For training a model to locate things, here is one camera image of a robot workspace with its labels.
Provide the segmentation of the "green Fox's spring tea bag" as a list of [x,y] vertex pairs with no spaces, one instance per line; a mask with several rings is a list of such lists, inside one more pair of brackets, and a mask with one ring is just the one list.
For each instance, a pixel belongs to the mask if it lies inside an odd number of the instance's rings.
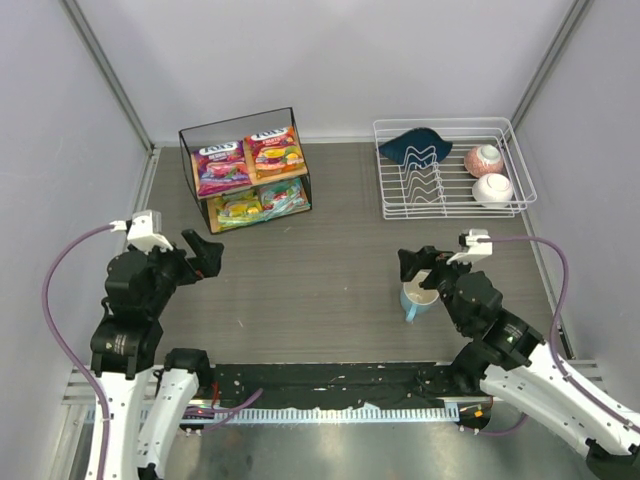
[[230,230],[260,222],[264,210],[255,189],[246,189],[213,199],[219,231]]

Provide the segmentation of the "teal Fox's blossom candy bag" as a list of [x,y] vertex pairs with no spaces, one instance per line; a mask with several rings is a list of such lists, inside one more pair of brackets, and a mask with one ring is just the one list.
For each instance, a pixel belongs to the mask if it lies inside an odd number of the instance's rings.
[[258,188],[263,218],[271,220],[310,207],[299,178],[284,180]]

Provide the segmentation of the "purple Fox's berries candy bag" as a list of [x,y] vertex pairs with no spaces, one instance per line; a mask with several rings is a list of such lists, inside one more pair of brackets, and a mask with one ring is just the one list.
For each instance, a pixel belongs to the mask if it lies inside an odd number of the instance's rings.
[[230,141],[202,147],[192,152],[196,167],[196,192],[199,197],[251,184],[244,147]]

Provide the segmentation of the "orange Fox's fruits candy bag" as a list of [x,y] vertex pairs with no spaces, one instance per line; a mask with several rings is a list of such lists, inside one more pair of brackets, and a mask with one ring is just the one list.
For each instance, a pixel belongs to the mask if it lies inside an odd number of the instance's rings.
[[300,170],[305,166],[293,126],[249,135],[245,138],[258,178]]

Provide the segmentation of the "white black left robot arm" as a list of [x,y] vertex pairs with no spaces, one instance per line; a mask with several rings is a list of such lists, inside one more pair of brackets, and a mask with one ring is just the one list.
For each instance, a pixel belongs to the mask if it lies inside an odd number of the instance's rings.
[[207,353],[175,348],[165,358],[150,414],[141,416],[163,335],[162,312],[178,287],[221,270],[223,244],[192,229],[182,236],[189,251],[131,246],[107,266],[105,313],[90,341],[90,379],[99,390],[88,479],[163,478],[171,437],[189,401],[211,384]]

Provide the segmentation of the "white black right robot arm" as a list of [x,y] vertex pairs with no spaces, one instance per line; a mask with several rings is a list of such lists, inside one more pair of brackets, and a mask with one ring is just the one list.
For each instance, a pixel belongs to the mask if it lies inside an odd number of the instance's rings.
[[428,386],[439,393],[497,397],[563,439],[597,478],[638,478],[638,413],[595,386],[540,332],[506,310],[502,293],[472,269],[475,251],[427,246],[398,252],[401,280],[427,271],[421,287],[438,292],[456,330],[469,340]]

